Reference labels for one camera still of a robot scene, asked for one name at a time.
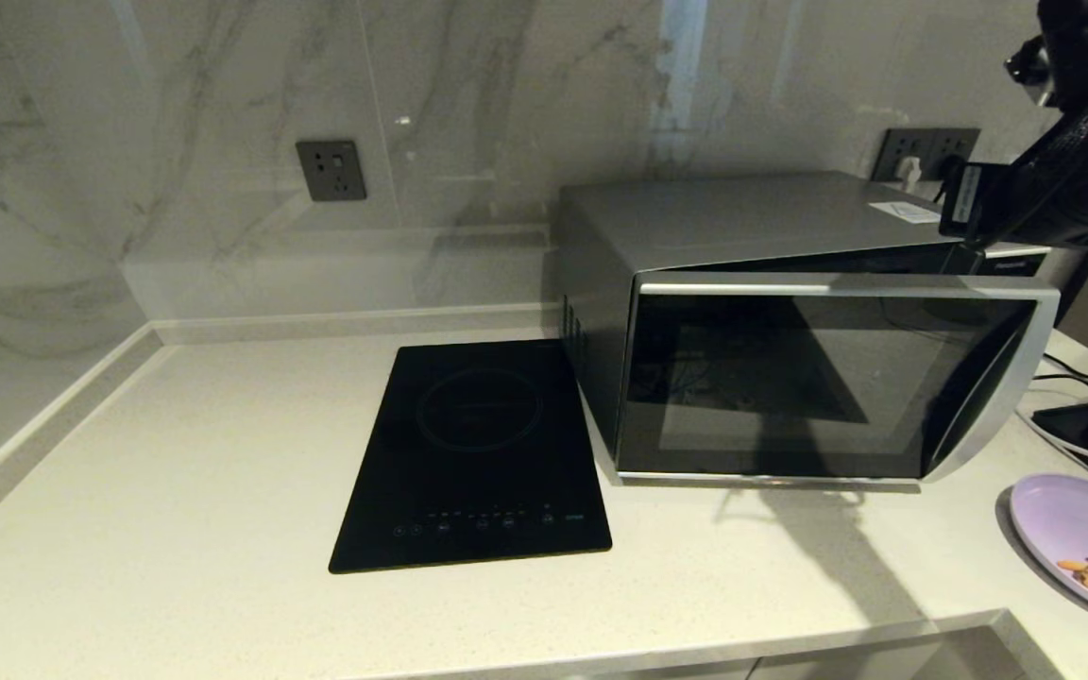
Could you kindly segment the white paper sticker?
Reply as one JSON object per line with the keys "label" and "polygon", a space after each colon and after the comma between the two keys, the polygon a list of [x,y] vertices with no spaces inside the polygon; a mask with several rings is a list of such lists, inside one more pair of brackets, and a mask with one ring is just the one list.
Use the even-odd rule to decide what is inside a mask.
{"label": "white paper sticker", "polygon": [[938,224],[942,218],[940,212],[906,201],[873,202],[869,203],[869,207],[873,210],[907,221],[910,224]]}

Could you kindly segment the purple plate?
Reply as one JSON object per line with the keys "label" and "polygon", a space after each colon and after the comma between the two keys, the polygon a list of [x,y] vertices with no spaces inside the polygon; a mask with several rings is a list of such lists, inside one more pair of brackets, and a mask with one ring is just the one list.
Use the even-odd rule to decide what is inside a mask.
{"label": "purple plate", "polygon": [[1088,564],[1088,481],[1028,475],[1011,487],[1009,514],[1025,551],[1059,586],[1088,605],[1088,588],[1061,565]]}

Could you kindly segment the grey single wall socket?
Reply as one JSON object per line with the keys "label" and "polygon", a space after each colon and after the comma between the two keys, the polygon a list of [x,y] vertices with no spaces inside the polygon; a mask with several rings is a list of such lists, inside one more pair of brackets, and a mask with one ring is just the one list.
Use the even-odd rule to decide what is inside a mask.
{"label": "grey single wall socket", "polygon": [[297,141],[295,150],[312,202],[350,202],[368,198],[356,143]]}

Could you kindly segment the silver microwave oven body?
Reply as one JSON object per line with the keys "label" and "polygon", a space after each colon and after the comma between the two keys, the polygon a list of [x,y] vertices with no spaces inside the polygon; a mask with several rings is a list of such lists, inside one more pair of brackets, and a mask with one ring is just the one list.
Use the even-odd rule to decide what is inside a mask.
{"label": "silver microwave oven body", "polygon": [[618,478],[610,448],[632,293],[643,274],[1031,277],[980,275],[981,254],[962,238],[869,203],[932,207],[842,173],[610,182],[569,186],[558,197],[558,330]]}

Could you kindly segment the grey double wall socket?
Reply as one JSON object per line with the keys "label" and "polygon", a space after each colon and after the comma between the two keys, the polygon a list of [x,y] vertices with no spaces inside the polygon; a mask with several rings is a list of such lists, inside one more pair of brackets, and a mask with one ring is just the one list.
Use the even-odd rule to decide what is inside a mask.
{"label": "grey double wall socket", "polygon": [[905,158],[919,160],[920,180],[943,181],[970,160],[980,134],[976,127],[886,129],[871,168],[871,181],[898,181],[898,164]]}

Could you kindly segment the black induction cooktop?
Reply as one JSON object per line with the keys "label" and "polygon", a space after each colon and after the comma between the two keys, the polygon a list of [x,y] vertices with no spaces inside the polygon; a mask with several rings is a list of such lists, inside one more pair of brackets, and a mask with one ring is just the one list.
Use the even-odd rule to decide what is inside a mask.
{"label": "black induction cooktop", "polygon": [[586,413],[560,341],[398,349],[329,572],[611,546]]}

